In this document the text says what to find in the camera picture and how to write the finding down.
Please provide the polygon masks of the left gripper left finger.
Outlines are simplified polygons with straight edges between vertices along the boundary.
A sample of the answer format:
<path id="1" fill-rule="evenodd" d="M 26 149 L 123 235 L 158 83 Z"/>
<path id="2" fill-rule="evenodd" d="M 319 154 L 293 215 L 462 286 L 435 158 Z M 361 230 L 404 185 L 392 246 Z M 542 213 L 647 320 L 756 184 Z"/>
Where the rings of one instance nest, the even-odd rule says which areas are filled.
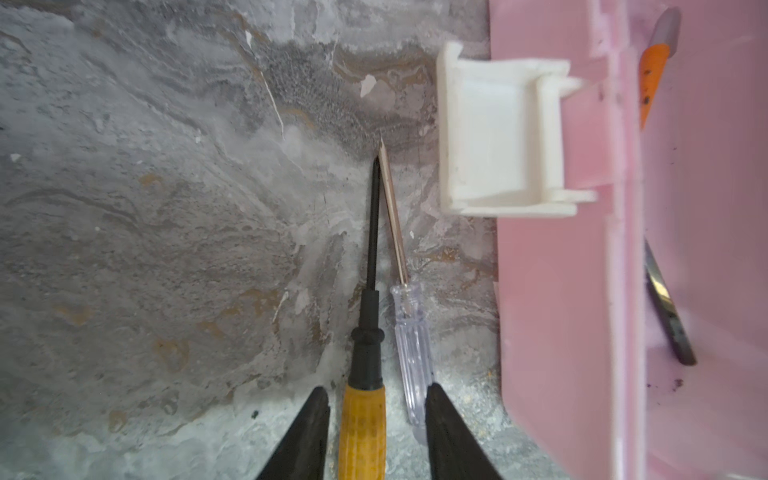
<path id="1" fill-rule="evenodd" d="M 317 386 L 256 479 L 322 480 L 329 422 L 328 393 Z"/>

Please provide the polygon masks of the clear handled screwdriver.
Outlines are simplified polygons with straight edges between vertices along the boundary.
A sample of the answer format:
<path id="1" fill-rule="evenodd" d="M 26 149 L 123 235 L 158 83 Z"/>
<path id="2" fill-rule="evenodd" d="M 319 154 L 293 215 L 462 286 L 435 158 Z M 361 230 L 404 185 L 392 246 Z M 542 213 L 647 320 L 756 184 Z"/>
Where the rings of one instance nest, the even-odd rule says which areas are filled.
<path id="1" fill-rule="evenodd" d="M 395 337 L 406 411 L 416 441 L 425 445 L 425 402 L 428 387 L 434 382 L 434 369 L 422 305 L 423 292 L 421 284 L 411 280 L 408 273 L 393 178 L 384 144 L 379 145 L 379 164 L 399 279 L 390 292 L 394 301 Z"/>

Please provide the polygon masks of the pink plastic tool box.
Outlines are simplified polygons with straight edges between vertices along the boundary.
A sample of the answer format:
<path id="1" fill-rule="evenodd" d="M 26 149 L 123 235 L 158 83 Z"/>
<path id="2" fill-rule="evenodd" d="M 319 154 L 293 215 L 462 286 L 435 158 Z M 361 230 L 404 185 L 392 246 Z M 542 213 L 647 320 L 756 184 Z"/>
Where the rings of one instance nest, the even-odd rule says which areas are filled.
<path id="1" fill-rule="evenodd" d="M 671 7 L 642 129 L 640 57 Z M 440 204 L 497 222 L 506 412 L 574 479 L 765 478 L 766 3 L 493 1 L 489 23 L 489 60 L 438 57 Z"/>

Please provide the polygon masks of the orange handled screwdriver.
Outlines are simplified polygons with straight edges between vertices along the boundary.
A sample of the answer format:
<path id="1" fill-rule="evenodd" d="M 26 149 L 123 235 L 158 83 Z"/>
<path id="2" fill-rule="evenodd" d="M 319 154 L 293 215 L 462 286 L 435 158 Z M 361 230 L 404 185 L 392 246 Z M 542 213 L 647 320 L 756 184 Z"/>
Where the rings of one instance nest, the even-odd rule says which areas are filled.
<path id="1" fill-rule="evenodd" d="M 382 377 L 379 292 L 376 289 L 381 170 L 373 162 L 366 279 L 358 326 L 352 331 L 350 374 L 344 392 L 338 451 L 340 479 L 383 479 L 386 473 L 386 390 Z"/>

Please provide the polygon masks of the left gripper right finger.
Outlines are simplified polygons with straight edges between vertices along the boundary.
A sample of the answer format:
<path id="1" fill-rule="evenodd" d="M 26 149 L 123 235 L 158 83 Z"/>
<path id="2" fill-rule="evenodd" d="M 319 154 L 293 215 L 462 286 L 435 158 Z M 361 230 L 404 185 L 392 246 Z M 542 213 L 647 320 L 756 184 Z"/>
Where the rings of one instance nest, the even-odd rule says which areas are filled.
<path id="1" fill-rule="evenodd" d="M 440 384 L 429 386 L 425 408 L 432 479 L 501 479 Z"/>

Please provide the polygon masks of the black hex key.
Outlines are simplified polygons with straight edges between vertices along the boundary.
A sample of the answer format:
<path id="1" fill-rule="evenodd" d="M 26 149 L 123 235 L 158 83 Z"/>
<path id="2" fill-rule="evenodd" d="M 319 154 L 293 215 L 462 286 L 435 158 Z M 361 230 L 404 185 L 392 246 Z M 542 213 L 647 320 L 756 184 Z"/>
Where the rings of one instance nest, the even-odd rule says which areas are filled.
<path id="1" fill-rule="evenodd" d="M 647 239 L 644 240 L 646 288 L 672 352 L 684 366 L 698 364 L 676 305 Z"/>

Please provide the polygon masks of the orange handled hex key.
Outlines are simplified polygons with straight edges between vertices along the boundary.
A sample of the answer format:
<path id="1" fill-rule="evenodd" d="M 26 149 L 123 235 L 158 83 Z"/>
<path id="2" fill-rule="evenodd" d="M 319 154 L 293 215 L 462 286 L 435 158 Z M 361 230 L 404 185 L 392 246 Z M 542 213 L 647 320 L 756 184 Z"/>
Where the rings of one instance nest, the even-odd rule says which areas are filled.
<path id="1" fill-rule="evenodd" d="M 645 124 L 653 105 L 668 59 L 675 55 L 682 23 L 679 7 L 666 9 L 658 18 L 647 48 L 639 62 L 640 127 Z"/>

